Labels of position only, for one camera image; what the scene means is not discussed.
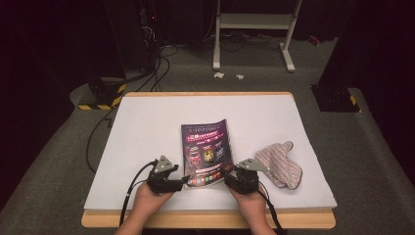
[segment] metal stand leg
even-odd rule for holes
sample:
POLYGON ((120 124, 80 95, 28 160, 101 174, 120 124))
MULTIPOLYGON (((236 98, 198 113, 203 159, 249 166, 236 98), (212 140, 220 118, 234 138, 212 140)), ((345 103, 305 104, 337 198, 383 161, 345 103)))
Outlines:
POLYGON ((297 18, 299 17, 299 11, 301 6, 302 0, 298 0, 296 3, 296 7, 293 12, 293 16, 291 17, 290 26, 287 31, 286 40, 283 43, 280 43, 280 49, 284 57, 284 61, 287 66, 287 70, 289 72, 294 72, 296 68, 294 67, 293 60, 291 59, 290 53, 288 52, 288 47, 290 45, 291 37, 293 36, 293 31, 296 26, 297 18))
POLYGON ((216 32, 214 37, 214 51, 213 51, 213 69, 219 71, 220 69, 220 0, 217 0, 216 6, 216 32))

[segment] black cable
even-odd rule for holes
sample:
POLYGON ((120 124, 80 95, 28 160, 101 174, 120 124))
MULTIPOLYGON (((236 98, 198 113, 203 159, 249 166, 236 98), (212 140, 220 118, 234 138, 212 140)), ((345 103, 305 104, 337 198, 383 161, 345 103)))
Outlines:
POLYGON ((92 130, 91 134, 89 135, 88 142, 86 143, 86 153, 85 153, 86 163, 88 164, 89 169, 90 169, 92 172, 94 172, 94 173, 96 173, 96 172, 97 172, 97 170, 96 170, 96 169, 94 169, 94 168, 92 167, 91 163, 89 163, 89 145, 91 144, 91 139, 92 139, 92 136, 94 135, 94 132, 97 130, 98 125, 100 125, 100 124, 101 124, 101 122, 102 122, 104 119, 107 119, 107 116, 108 116, 108 115, 110 115, 110 114, 111 114, 114 110, 116 110, 117 108, 118 108, 118 107, 115 107, 115 108, 113 108, 112 110, 110 110, 110 111, 109 111, 106 115, 104 115, 104 117, 102 117, 102 118, 100 119, 100 121, 98 121, 98 123, 95 125, 94 129, 92 130))
POLYGON ((178 46, 176 46, 176 45, 169 45, 169 46, 164 46, 164 47, 162 47, 161 48, 161 50, 163 51, 165 48, 174 48, 174 49, 176 49, 173 53, 170 53, 170 54, 167 54, 167 55, 162 55, 163 57, 170 57, 170 56, 174 56, 178 51, 179 51, 179 48, 178 48, 178 46))
POLYGON ((212 6, 212 11, 211 11, 211 20, 210 20, 210 26, 208 27, 207 33, 205 34, 205 36, 203 37, 203 39, 207 39, 208 38, 208 34, 211 32, 212 30, 212 26, 213 26, 213 22, 214 22, 214 18, 216 15, 216 2, 217 1, 212 1, 213 2, 213 6, 212 6))
POLYGON ((153 89, 156 87, 156 91, 157 91, 157 88, 158 88, 158 86, 157 86, 157 84, 158 84, 158 80, 159 80, 159 76, 157 75, 157 73, 156 73, 156 75, 155 75, 155 83, 153 84, 153 86, 152 86, 152 89, 150 90, 150 91, 153 91, 153 89))
POLYGON ((147 182, 147 179, 143 179, 143 180, 138 181, 137 183, 135 183, 135 184, 132 186, 132 188, 135 188, 135 186, 137 186, 137 184, 139 184, 139 183, 143 183, 143 182, 147 182))
POLYGON ((160 57, 160 59, 163 59, 167 62, 167 70, 162 74, 162 76, 156 81, 156 83, 153 85, 151 91, 153 91, 153 89, 160 84, 160 81, 165 77, 165 75, 168 73, 168 71, 170 70, 170 61, 164 57, 160 57))
POLYGON ((247 45, 271 45, 274 43, 278 43, 282 40, 282 37, 269 37, 263 42, 251 42, 249 39, 247 40, 247 45))
POLYGON ((271 212, 272 219, 274 220, 275 225, 277 225, 277 234, 278 235, 286 235, 287 234, 287 231, 283 229, 283 227, 281 226, 280 222, 278 221, 278 216, 277 216, 277 212, 275 211, 274 205, 272 205, 272 203, 269 200, 269 198, 266 197, 259 189, 256 190, 256 192, 258 192, 259 195, 262 196, 262 198, 265 200, 266 204, 268 205, 269 211, 271 212))
POLYGON ((151 75, 135 92, 140 91, 149 81, 157 74, 159 68, 160 68, 161 61, 159 61, 159 64, 157 65, 156 69, 153 72, 153 75, 151 75))
POLYGON ((104 120, 108 121, 107 127, 112 128, 113 127, 113 119, 112 118, 104 118, 104 120))
POLYGON ((258 181, 258 182, 262 186, 263 190, 265 190, 266 198, 269 200, 268 190, 266 190, 265 185, 263 185, 263 183, 261 181, 258 181))
POLYGON ((241 41, 242 41, 242 45, 239 47, 239 48, 236 48, 236 49, 226 49, 226 47, 224 47, 224 44, 220 44, 220 48, 222 48, 224 51, 227 51, 227 52, 236 52, 236 51, 240 51, 240 50, 242 50, 246 45, 247 45, 247 39, 245 39, 245 37, 243 37, 243 36, 241 36, 241 37, 231 37, 231 39, 233 40, 233 39, 240 39, 239 41, 235 41, 236 43, 240 43, 241 41))
POLYGON ((152 161, 152 162, 149 162, 149 163, 147 163, 147 164, 145 164, 138 172, 137 172, 137 174, 135 175, 135 177, 134 177, 134 179, 131 181, 131 184, 130 184, 130 186, 128 187, 128 190, 127 190, 127 194, 125 195, 125 199, 124 199, 124 204, 122 205, 122 211, 121 211, 121 215, 120 215, 120 217, 119 217, 119 226, 121 226, 123 223, 124 223, 124 217, 125 217, 125 211, 127 210, 127 206, 128 206, 128 201, 129 201, 129 197, 131 196, 131 192, 132 192, 132 189, 134 188, 134 186, 135 185, 137 185, 137 184, 135 184, 135 180, 138 178, 138 176, 141 174, 141 172, 143 172, 143 170, 145 169, 145 168, 147 168, 148 166, 150 166, 150 165, 152 165, 152 166, 154 166, 154 165, 156 165, 157 164, 157 160, 154 160, 154 161, 152 161))
POLYGON ((154 67, 151 67, 151 68, 150 68, 148 71, 146 71, 145 73, 140 74, 140 75, 136 75, 136 76, 131 77, 131 78, 128 78, 128 79, 126 79, 123 83, 129 83, 129 82, 131 82, 131 81, 140 80, 140 79, 142 79, 142 78, 144 78, 144 77, 148 76, 150 73, 152 73, 152 72, 154 72, 154 71, 155 71, 154 67))

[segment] human hand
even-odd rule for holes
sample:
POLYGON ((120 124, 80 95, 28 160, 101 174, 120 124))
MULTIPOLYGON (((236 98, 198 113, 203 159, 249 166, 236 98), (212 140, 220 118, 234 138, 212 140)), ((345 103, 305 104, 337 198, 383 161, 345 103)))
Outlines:
POLYGON ((239 211, 247 221, 253 234, 276 234, 265 218, 265 200, 258 192, 245 195, 239 194, 229 187, 228 189, 238 203, 239 211))
POLYGON ((144 182, 135 193, 134 205, 131 215, 140 213, 150 217, 156 213, 161 206, 169 200, 174 193, 156 194, 150 186, 144 182))
POLYGON ((154 193, 150 186, 144 182, 135 193, 134 205, 130 216, 125 220, 115 234, 141 234, 146 221, 161 206, 173 196, 174 193, 165 193, 158 195, 154 193))

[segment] magazine cover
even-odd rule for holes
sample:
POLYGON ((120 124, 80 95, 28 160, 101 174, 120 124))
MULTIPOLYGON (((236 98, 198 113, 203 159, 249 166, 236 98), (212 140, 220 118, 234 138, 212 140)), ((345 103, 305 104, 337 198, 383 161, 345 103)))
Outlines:
POLYGON ((218 123, 183 124, 184 175, 187 188, 207 186, 223 180, 220 169, 233 169, 226 119, 218 123))

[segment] dark wall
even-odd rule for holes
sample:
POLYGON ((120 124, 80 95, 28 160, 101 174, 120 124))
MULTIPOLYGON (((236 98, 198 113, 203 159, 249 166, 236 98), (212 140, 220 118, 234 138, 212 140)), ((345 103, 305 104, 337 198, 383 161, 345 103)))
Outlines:
POLYGON ((384 20, 371 14, 377 20, 373 41, 378 43, 368 45, 370 57, 356 71, 354 85, 415 185, 415 5, 410 0, 375 2, 384 20))
POLYGON ((73 111, 83 84, 62 32, 63 1, 0 3, 0 209, 73 111))
POLYGON ((329 87, 333 93, 349 87, 361 89, 384 138, 413 184, 414 7, 411 0, 357 0, 319 81, 319 86, 329 87))

